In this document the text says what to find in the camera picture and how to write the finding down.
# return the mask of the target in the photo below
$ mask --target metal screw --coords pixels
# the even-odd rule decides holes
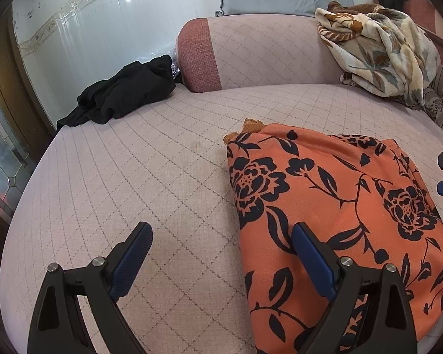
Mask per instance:
[[[350,257],[341,257],[340,262],[343,266],[351,266],[354,261]]]
[[[48,265],[48,272],[54,273],[58,268],[59,268],[59,264],[57,264],[56,262],[52,262]]]
[[[92,265],[96,267],[102,266],[104,263],[105,263],[104,257],[97,257],[92,260]]]
[[[397,271],[397,267],[393,263],[386,264],[385,268],[391,273],[395,273]]]

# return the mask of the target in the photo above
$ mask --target sofa armrest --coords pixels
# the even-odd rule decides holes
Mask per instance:
[[[343,73],[321,42],[317,20],[245,14],[189,21],[177,39],[192,92],[279,84],[338,84]]]

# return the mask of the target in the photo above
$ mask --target cream floral blanket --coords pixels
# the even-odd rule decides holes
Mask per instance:
[[[315,17],[321,39],[346,71],[342,83],[424,105],[423,89],[435,78],[440,55],[409,16],[393,9],[353,15],[318,8]]]

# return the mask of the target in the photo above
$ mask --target orange cloth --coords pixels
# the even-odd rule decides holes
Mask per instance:
[[[300,221],[361,266],[394,263],[422,338],[443,310],[443,223],[414,163],[393,140],[260,128],[227,146],[258,353],[295,354],[327,306],[292,248]],[[342,349],[354,344],[364,302]]]

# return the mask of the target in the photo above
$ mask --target mattress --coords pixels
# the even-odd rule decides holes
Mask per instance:
[[[64,127],[32,175],[8,232],[0,305],[11,342],[26,353],[34,304],[51,262],[87,265],[139,221],[154,244],[118,302],[143,346],[158,354],[255,353],[240,264],[238,221],[222,137],[245,118],[330,133],[393,138],[416,163],[443,219],[437,156],[443,132],[423,113],[344,85],[278,85],[190,93],[119,120]],[[98,353],[107,349],[85,298]],[[425,354],[443,314],[419,343]]]

